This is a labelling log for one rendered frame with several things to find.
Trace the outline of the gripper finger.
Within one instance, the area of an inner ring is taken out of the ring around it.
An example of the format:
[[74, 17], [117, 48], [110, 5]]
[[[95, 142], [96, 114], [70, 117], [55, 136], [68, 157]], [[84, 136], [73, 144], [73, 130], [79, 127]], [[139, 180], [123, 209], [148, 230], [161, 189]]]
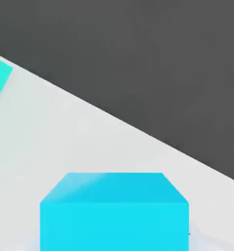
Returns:
[[234, 251], [234, 245], [202, 233], [195, 225], [189, 228], [189, 251]]

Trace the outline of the small cyan cube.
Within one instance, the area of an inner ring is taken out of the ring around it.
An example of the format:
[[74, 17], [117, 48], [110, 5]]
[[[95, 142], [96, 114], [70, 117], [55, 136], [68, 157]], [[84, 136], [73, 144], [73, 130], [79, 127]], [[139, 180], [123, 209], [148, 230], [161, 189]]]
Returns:
[[189, 251], [189, 203], [161, 173], [68, 173], [40, 202], [40, 251]]

